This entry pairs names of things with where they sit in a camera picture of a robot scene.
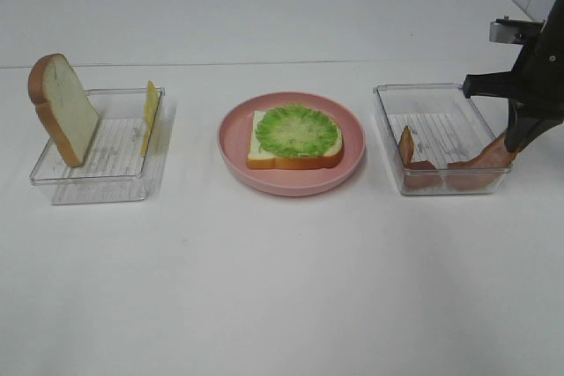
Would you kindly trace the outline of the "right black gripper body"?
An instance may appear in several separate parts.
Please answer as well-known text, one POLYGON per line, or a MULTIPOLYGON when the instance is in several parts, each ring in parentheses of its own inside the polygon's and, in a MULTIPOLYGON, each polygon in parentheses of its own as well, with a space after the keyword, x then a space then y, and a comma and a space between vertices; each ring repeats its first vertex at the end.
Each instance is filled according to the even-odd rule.
POLYGON ((512 69, 467 75, 466 98, 517 100, 525 107, 563 112, 563 0, 555 0, 538 37, 520 45, 512 69))

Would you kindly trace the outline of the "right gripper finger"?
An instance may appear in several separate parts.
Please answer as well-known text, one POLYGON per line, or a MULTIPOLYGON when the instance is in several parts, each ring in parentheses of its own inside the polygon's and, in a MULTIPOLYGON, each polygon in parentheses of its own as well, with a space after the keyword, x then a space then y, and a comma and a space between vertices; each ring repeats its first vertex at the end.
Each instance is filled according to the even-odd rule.
POLYGON ((508 100, 508 126, 505 147, 508 152, 519 152, 527 134, 526 110, 517 100, 508 100))
POLYGON ((521 152, 532 141, 563 123, 562 111, 524 107, 517 112, 516 124, 520 137, 517 152, 521 152))

